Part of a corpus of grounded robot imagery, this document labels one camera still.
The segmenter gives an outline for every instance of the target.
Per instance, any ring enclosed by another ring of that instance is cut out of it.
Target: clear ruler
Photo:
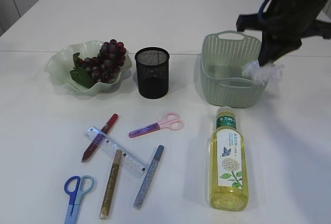
[[[148,165],[141,160],[139,157],[134,155],[133,153],[129,152],[125,149],[122,145],[117,143],[113,138],[109,137],[102,131],[100,131],[96,127],[91,127],[87,130],[84,135],[98,145],[104,152],[106,152],[109,156],[114,158],[116,150],[120,149],[123,151],[122,159],[121,159],[121,166],[127,169],[133,176],[140,178],[148,169]],[[99,137],[96,139],[98,142],[95,142],[95,138],[99,135],[101,136],[101,142]]]

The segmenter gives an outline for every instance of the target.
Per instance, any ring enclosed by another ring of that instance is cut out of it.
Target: blue scissors
[[[88,189],[83,191],[82,189],[84,186],[84,181],[86,179],[91,180],[91,185],[89,186]],[[73,180],[77,180],[76,187],[74,191],[69,191],[68,186]],[[66,181],[66,183],[64,184],[64,191],[65,193],[70,195],[70,200],[69,200],[66,220],[64,221],[65,224],[75,224],[77,222],[79,206],[83,199],[83,196],[89,193],[92,190],[93,186],[94,186],[94,178],[88,175],[82,177],[72,176]]]

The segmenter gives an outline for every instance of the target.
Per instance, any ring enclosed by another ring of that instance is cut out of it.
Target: white table
[[[53,87],[44,67],[54,53],[0,52],[0,223],[63,223],[69,196],[65,181],[89,174],[96,180],[78,223],[329,224],[331,191],[331,57],[285,57],[279,90],[252,108],[236,110],[246,141],[250,201],[242,212],[207,206],[206,143],[218,109],[204,101],[199,56],[171,55],[170,90],[158,100],[139,95],[133,67],[120,87],[95,97]],[[128,132],[178,112],[181,131],[128,138]],[[81,163],[89,145],[82,133],[120,118],[112,136],[150,162],[165,146],[140,212],[132,208],[142,182],[121,169],[108,221],[98,219],[112,159],[97,151]]]
[[[148,46],[199,54],[204,37],[236,29],[239,14],[264,0],[40,0],[0,38],[0,51],[59,51],[88,40],[117,38],[130,52]],[[323,13],[322,20],[329,20]],[[261,38],[261,32],[247,31]],[[331,56],[330,41],[303,40],[290,55]]]

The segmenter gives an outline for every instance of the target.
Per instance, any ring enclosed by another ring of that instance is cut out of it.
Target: grapes
[[[99,69],[93,70],[91,77],[93,79],[98,79],[101,76],[101,71]]]
[[[92,67],[86,67],[85,70],[86,70],[88,73],[91,73],[91,72],[92,72]]]
[[[109,59],[110,60],[115,60],[116,59],[116,54],[115,53],[109,53]]]
[[[117,43],[112,39],[103,43],[96,56],[86,59],[76,58],[74,70],[83,67],[93,82],[112,83],[121,71],[120,66],[124,64],[126,52],[123,42]]]
[[[103,64],[106,66],[106,67],[111,67],[113,62],[110,60],[110,59],[105,59],[103,61]]]
[[[100,52],[106,52],[108,50],[108,46],[106,46],[105,44],[102,45]]]
[[[112,72],[118,74],[121,69],[118,66],[114,66]]]
[[[93,58],[92,58],[92,62],[93,62],[93,64],[95,64],[95,65],[99,65],[99,64],[100,64],[100,59],[97,58],[97,57],[93,57]]]
[[[90,63],[92,62],[92,59],[89,58],[89,57],[87,57],[87,58],[84,60],[84,62],[85,62],[86,64],[90,64]]]
[[[123,47],[123,48],[120,49],[120,52],[121,52],[121,55],[125,55],[126,49]]]
[[[123,42],[119,42],[119,43],[117,43],[117,46],[118,46],[119,48],[124,48],[124,44],[123,44]]]
[[[110,44],[108,47],[109,52],[114,52],[116,50],[116,45]]]

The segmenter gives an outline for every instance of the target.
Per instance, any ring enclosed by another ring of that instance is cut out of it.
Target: plastic bottle
[[[210,147],[210,204],[227,211],[242,211],[249,198],[244,137],[236,130],[233,110],[217,111]]]

